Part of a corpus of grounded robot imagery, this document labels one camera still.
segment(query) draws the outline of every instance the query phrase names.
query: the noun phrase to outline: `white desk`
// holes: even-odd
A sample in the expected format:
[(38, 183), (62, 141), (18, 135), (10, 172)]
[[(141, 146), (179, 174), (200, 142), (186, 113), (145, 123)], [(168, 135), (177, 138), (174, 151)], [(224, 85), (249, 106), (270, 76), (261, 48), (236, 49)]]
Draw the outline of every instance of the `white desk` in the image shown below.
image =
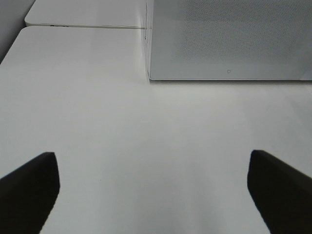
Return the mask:
[(268, 234), (252, 149), (312, 176), (306, 83), (153, 82), (141, 30), (29, 27), (0, 66), (0, 176), (56, 152), (42, 234)]
[(144, 28), (145, 0), (36, 0), (27, 26)]

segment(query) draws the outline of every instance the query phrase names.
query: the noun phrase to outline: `white tabletop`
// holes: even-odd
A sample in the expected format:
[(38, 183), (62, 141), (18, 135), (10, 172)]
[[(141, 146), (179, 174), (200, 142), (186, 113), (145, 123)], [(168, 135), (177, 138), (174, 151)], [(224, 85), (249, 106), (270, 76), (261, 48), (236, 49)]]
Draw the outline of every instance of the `white tabletop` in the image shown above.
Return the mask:
[(27, 26), (145, 28), (145, 0), (36, 0)]
[(152, 82), (141, 30), (28, 27), (0, 66), (0, 177), (55, 152), (42, 234), (268, 234), (252, 149), (312, 176), (312, 87)]

